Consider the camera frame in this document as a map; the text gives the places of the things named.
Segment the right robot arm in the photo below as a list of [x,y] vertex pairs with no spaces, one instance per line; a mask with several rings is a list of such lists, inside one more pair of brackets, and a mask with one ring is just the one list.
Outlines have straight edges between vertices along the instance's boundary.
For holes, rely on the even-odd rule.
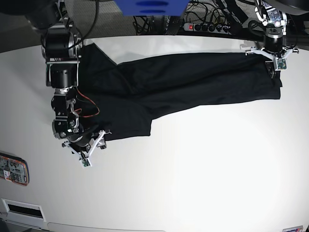
[[55,90],[51,100],[55,112],[52,123],[54,136],[63,139],[62,146],[79,156],[82,166],[91,166],[90,156],[95,148],[106,147],[106,131],[98,130],[97,125],[83,125],[86,116],[75,107],[85,38],[70,19],[62,0],[39,0],[26,18],[41,35],[46,86]]

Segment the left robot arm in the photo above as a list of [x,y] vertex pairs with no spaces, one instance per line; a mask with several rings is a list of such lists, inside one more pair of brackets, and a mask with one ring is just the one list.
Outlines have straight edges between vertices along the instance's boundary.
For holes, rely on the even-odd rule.
[[250,21],[248,29],[252,34],[263,36],[264,41],[262,47],[253,46],[246,50],[245,54],[264,56],[269,76],[274,78],[276,74],[287,69],[288,56],[299,53],[299,50],[296,48],[297,43],[291,46],[284,45],[288,25],[286,13],[263,0],[255,0],[254,3],[258,21]]

